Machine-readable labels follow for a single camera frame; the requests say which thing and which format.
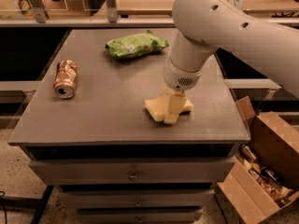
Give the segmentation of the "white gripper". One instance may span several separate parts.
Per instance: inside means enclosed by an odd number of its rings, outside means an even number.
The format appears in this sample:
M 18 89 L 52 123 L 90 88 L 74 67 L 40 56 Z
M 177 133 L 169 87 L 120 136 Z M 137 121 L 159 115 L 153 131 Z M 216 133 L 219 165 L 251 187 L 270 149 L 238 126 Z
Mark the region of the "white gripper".
M 186 104 L 187 97 L 184 92 L 192 89 L 199 78 L 202 71 L 186 72 L 177 68 L 172 61 L 167 58 L 164 66 L 164 81 L 161 84 L 160 94 L 166 97 L 165 105 L 165 124 L 175 124 L 178 120 L 180 112 Z

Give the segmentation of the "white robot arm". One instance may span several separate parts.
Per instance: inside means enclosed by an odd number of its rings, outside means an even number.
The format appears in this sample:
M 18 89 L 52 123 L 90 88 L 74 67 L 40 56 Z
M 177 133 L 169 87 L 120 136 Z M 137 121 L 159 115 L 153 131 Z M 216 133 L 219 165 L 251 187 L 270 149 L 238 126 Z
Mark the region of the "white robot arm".
M 164 67 L 164 82 L 176 92 L 193 88 L 202 67 L 224 49 L 299 97 L 299 31 L 253 18 L 241 0 L 175 0 L 178 29 Z

